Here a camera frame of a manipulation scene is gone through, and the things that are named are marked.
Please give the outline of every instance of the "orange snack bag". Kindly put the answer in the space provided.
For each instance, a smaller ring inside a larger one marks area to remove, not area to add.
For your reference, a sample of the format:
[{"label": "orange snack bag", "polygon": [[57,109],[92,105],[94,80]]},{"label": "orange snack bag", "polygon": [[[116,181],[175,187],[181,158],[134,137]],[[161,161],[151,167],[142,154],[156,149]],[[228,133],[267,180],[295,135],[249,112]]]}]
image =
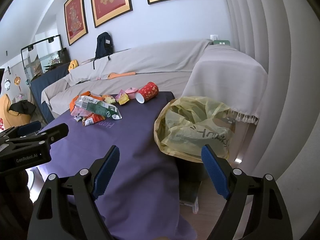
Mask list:
[{"label": "orange snack bag", "polygon": [[82,120],[82,125],[83,126],[88,126],[97,122],[100,122],[102,120],[105,120],[106,118],[102,115],[99,114],[92,114],[89,117],[87,117],[86,119]]}]

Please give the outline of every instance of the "chair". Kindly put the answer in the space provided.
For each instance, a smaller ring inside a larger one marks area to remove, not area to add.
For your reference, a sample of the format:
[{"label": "chair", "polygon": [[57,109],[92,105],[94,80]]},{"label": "chair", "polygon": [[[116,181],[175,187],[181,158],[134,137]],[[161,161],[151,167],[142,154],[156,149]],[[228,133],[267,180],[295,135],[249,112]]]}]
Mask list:
[{"label": "chair", "polygon": [[4,128],[8,129],[12,126],[19,126],[30,123],[31,116],[29,114],[19,114],[18,112],[9,111],[11,105],[7,94],[0,98],[0,117],[3,119]]}]

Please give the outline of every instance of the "yellow plastic bag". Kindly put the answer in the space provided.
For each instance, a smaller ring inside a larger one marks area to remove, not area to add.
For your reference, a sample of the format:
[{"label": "yellow plastic bag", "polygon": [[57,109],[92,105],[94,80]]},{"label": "yellow plastic bag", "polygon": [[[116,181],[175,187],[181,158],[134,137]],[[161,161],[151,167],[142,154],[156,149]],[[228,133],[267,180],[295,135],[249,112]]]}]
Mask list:
[{"label": "yellow plastic bag", "polygon": [[182,97],[168,103],[154,126],[159,149],[168,155],[201,163],[201,148],[209,144],[228,158],[236,122],[224,103],[207,97]]}]

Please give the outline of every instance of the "white cloth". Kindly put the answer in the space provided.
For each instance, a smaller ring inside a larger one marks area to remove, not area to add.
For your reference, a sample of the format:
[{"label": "white cloth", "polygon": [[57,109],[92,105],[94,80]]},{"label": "white cloth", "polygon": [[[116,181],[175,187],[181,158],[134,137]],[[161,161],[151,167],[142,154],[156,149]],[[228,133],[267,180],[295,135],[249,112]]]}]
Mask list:
[{"label": "white cloth", "polygon": [[111,80],[87,81],[72,87],[62,78],[42,91],[41,101],[46,102],[52,112],[63,114],[69,109],[71,100],[86,91],[96,95],[117,94],[121,89],[141,88],[150,81],[156,83],[160,91],[171,91],[179,98],[190,75],[191,72],[144,73]]},{"label": "white cloth", "polygon": [[237,121],[256,123],[267,78],[263,67],[248,55],[230,46],[208,46],[182,96],[213,98],[236,111]]},{"label": "white cloth", "polygon": [[79,82],[108,79],[114,73],[191,72],[211,40],[170,41],[117,52],[70,71],[64,77],[70,86]]}]

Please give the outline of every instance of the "black backpack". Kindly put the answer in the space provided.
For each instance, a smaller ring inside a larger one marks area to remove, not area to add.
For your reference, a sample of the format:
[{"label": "black backpack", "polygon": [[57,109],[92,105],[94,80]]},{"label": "black backpack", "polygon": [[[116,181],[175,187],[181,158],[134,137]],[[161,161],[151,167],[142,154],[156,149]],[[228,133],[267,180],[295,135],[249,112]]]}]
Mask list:
[{"label": "black backpack", "polygon": [[109,33],[101,33],[97,38],[97,49],[96,56],[94,57],[94,61],[98,58],[108,56],[110,60],[110,55],[113,54],[113,41]]}]

